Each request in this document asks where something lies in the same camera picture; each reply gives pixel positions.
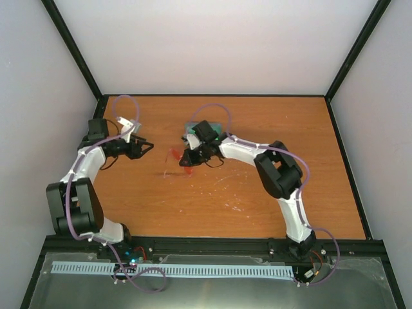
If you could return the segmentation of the red transparent sunglasses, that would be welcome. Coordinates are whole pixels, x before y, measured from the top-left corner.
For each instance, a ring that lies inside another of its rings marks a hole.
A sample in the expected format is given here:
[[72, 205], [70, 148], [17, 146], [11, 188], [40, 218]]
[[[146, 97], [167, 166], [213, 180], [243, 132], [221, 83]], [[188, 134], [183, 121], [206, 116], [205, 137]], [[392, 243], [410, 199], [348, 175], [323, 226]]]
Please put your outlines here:
[[168, 177], [191, 177], [193, 169], [191, 167], [182, 167], [179, 165], [183, 152], [175, 147], [171, 147], [165, 157], [164, 178]]

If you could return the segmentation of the grey-green glasses case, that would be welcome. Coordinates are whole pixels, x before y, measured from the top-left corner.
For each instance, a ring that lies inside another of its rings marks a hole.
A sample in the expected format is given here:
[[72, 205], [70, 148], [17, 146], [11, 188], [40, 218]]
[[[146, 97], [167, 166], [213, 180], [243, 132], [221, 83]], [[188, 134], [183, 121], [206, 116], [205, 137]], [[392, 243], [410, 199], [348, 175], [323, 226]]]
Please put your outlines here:
[[211, 140], [221, 135], [222, 125], [206, 120], [202, 120], [201, 122], [187, 122], [185, 124], [185, 131], [187, 134], [196, 135], [199, 139]]

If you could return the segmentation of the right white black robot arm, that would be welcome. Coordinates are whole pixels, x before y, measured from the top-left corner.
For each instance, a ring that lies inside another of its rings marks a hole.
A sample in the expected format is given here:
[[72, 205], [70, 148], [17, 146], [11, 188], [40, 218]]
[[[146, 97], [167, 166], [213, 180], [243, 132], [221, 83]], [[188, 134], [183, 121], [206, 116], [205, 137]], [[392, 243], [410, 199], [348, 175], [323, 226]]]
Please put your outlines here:
[[230, 133], [218, 133], [206, 120], [187, 129], [182, 140], [185, 144], [179, 161], [182, 167], [207, 164], [214, 156], [255, 167], [265, 191], [277, 200], [281, 209], [288, 253], [297, 260], [309, 254], [316, 236], [301, 201], [303, 172], [296, 162], [296, 155], [290, 153], [282, 142], [258, 144]]

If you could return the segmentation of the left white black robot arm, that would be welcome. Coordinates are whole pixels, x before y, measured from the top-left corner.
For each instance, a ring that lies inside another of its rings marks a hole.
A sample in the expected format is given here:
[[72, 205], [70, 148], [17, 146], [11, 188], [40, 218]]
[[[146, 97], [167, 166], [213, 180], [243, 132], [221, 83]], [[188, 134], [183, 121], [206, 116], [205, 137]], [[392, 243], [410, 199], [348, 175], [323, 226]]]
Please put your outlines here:
[[93, 182], [108, 158], [139, 159], [154, 145], [136, 135], [141, 126], [136, 120], [118, 117], [117, 122], [122, 127], [112, 137], [107, 119], [88, 122], [88, 133], [78, 147], [75, 162], [59, 182], [47, 186], [46, 197], [56, 235], [110, 243], [112, 253], [127, 259], [134, 251], [129, 229], [105, 217]]

